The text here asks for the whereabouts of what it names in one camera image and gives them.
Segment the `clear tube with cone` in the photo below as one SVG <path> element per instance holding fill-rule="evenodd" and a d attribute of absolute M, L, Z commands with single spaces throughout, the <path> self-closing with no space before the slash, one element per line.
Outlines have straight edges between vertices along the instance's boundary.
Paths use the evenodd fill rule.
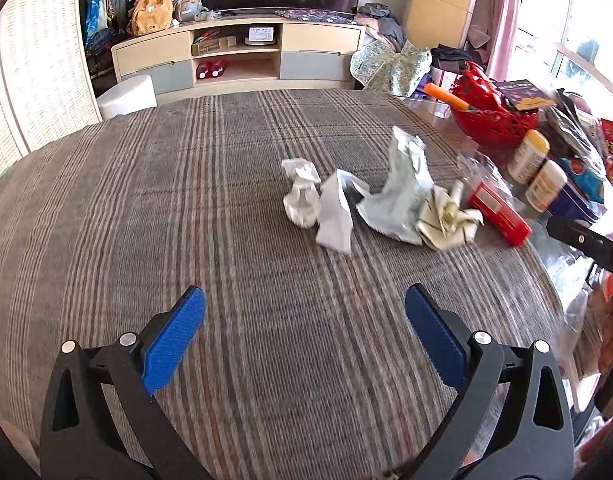
<path fill-rule="evenodd" d="M 459 206 L 461 206 L 462 195 L 464 191 L 464 183 L 462 180 L 456 180 L 450 190 L 449 199 L 444 205 L 442 211 L 442 220 L 446 224 L 453 224 L 457 214 L 459 213 Z"/>

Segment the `cream wrapper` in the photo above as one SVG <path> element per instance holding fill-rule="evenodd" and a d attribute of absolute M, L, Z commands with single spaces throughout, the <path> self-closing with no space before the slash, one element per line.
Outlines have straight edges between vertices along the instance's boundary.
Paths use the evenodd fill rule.
<path fill-rule="evenodd" d="M 483 224 L 479 210 L 461 208 L 463 192 L 461 180 L 449 190 L 435 185 L 421 206 L 416 229 L 425 245 L 436 252 L 473 242 Z"/>

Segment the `silver foil sachet wrapper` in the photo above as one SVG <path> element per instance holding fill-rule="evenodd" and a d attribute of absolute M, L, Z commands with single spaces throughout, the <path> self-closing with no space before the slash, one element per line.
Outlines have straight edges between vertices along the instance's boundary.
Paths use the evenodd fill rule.
<path fill-rule="evenodd" d="M 425 151 L 419 136 L 392 127 L 386 183 L 379 193 L 357 204 L 357 212 L 372 230 L 403 243 L 423 244 L 416 223 L 433 190 Z"/>

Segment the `white tissue piece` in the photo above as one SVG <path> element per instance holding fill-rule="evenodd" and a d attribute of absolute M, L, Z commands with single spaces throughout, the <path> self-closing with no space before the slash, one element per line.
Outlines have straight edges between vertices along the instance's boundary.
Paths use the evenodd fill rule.
<path fill-rule="evenodd" d="M 319 230 L 315 241 L 335 252 L 349 255 L 353 219 L 346 198 L 347 188 L 351 188 L 362 197 L 369 194 L 369 185 L 365 181 L 340 169 L 331 174 L 321 186 L 320 212 L 317 217 Z"/>

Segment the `white paper ball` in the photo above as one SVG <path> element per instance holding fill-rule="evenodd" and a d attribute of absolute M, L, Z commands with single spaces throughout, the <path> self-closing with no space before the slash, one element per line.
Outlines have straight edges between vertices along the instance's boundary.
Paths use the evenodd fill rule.
<path fill-rule="evenodd" d="M 320 213 L 321 178 L 313 162 L 303 158 L 284 159 L 280 164 L 292 187 L 282 199 L 288 219 L 301 229 L 311 229 Z"/>

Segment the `blue cookie tin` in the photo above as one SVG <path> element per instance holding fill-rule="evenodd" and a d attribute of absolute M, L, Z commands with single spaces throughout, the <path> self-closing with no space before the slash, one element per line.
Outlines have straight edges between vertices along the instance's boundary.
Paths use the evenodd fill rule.
<path fill-rule="evenodd" d="M 585 198 L 576 185 L 567 181 L 555 200 L 547 207 L 552 216 L 560 216 L 591 226 L 606 212 L 603 204 Z"/>

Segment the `white cap supplement bottle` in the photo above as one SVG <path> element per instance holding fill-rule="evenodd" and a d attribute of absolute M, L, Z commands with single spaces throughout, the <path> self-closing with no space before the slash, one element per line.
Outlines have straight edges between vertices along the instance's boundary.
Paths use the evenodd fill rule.
<path fill-rule="evenodd" d="M 527 187 L 525 199 L 535 211 L 544 212 L 567 183 L 563 168 L 549 159 Z"/>

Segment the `yellow cap white bottle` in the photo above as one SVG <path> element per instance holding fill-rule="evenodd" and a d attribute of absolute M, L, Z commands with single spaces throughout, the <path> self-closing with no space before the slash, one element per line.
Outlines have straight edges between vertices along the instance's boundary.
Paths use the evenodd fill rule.
<path fill-rule="evenodd" d="M 528 130 L 508 162 L 508 174 L 515 182 L 527 184 L 542 166 L 550 148 L 549 140 L 540 131 Z"/>

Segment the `clear plastic bag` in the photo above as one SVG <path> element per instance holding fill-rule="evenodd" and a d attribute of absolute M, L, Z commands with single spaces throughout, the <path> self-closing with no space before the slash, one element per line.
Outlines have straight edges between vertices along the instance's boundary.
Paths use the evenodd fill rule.
<path fill-rule="evenodd" d="M 480 183 L 485 183 L 501 197 L 512 197 L 511 188 L 503 178 L 497 165 L 487 155 L 480 152 L 472 155 L 459 153 L 456 158 L 456 164 L 463 177 L 465 188 L 469 193 L 474 192 Z"/>

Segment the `red openwork basket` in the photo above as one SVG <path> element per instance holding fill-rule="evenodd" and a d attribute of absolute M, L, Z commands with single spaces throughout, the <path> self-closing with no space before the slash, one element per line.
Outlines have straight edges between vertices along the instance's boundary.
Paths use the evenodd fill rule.
<path fill-rule="evenodd" d="M 456 124 L 471 139 L 489 148 L 517 148 L 528 130 L 538 125 L 536 110 L 519 112 L 475 62 L 463 64 L 450 92 L 468 104 L 467 110 L 451 106 Z"/>

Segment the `pink curtain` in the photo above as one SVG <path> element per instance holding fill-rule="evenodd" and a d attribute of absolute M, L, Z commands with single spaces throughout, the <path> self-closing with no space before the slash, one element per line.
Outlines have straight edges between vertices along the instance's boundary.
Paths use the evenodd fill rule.
<path fill-rule="evenodd" d="M 513 52 L 521 0 L 489 0 L 490 53 L 488 75 L 504 80 Z"/>

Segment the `floral fabric bundle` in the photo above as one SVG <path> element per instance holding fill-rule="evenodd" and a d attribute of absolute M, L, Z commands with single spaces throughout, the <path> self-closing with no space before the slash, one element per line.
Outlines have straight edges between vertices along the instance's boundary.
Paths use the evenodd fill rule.
<path fill-rule="evenodd" d="M 409 40 L 399 52 L 387 40 L 375 40 L 352 55 L 350 73 L 365 90 L 409 98 L 432 62 L 429 49 L 415 47 Z"/>

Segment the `beige standing air conditioner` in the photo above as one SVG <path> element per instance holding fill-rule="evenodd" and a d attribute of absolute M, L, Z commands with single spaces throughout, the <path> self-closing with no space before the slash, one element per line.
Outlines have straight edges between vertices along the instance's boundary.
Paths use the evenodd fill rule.
<path fill-rule="evenodd" d="M 476 0 L 410 0 L 405 30 L 418 48 L 463 47 Z"/>

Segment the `grey plaid tablecloth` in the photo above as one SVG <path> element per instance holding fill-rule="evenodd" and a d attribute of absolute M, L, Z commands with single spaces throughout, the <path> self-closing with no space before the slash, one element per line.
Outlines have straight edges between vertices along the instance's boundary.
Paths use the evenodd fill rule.
<path fill-rule="evenodd" d="M 520 347 L 551 336 L 561 302 L 533 248 L 487 226 L 433 252 L 355 220 L 343 255 L 287 219 L 284 159 L 376 190 L 394 128 L 424 141 L 433 180 L 456 180 L 428 122 L 343 90 L 178 101 L 20 159 L 0 178 L 0 415 L 37 438 L 60 344 L 109 344 L 196 285 L 206 322 L 158 399 L 216 478 L 358 479 L 413 457 L 453 393 L 407 289 Z"/>

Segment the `white round stool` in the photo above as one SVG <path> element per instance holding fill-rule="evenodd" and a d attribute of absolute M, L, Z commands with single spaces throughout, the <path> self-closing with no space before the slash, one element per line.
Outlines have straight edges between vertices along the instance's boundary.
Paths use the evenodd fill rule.
<path fill-rule="evenodd" d="M 138 75 L 121 81 L 102 94 L 97 105 L 104 120 L 156 107 L 152 79 L 149 75 Z"/>

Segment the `woven bamboo folding screen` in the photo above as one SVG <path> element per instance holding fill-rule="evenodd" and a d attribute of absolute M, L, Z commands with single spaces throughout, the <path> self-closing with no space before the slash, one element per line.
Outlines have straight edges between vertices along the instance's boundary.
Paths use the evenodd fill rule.
<path fill-rule="evenodd" d="M 45 144 L 100 121 L 79 0 L 6 0 L 0 10 L 0 177 Z"/>

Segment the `beige TV cabinet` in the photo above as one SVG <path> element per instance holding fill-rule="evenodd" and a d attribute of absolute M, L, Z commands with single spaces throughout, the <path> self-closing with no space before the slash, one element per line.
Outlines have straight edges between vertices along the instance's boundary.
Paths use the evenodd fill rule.
<path fill-rule="evenodd" d="M 111 49 L 116 80 L 148 75 L 160 104 L 262 90 L 351 89 L 354 24 L 237 13 L 172 27 Z"/>

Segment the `yellow plush backpack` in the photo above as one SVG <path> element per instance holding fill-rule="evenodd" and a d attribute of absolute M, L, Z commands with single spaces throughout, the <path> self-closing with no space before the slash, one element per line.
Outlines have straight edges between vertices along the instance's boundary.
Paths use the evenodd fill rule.
<path fill-rule="evenodd" d="M 168 29 L 173 21 L 173 0 L 136 0 L 128 21 L 128 32 L 146 36 Z"/>

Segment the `black coat rack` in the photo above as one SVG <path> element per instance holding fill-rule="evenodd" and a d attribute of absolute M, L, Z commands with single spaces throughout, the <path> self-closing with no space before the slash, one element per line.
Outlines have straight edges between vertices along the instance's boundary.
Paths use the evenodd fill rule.
<path fill-rule="evenodd" d="M 125 36 L 128 0 L 80 0 L 84 51 L 98 55 Z"/>

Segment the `orange handled tool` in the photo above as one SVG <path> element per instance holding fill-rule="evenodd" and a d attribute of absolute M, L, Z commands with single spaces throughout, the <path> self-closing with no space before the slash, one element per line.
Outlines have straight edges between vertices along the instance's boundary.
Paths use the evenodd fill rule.
<path fill-rule="evenodd" d="M 470 106 L 466 101 L 450 91 L 444 90 L 433 82 L 428 82 L 428 84 L 425 85 L 424 92 L 427 93 L 428 96 L 432 96 L 433 98 L 448 104 L 448 106 L 451 106 L 454 108 L 454 110 L 459 110 L 460 112 L 470 112 L 471 110 L 474 110 L 474 107 Z"/>

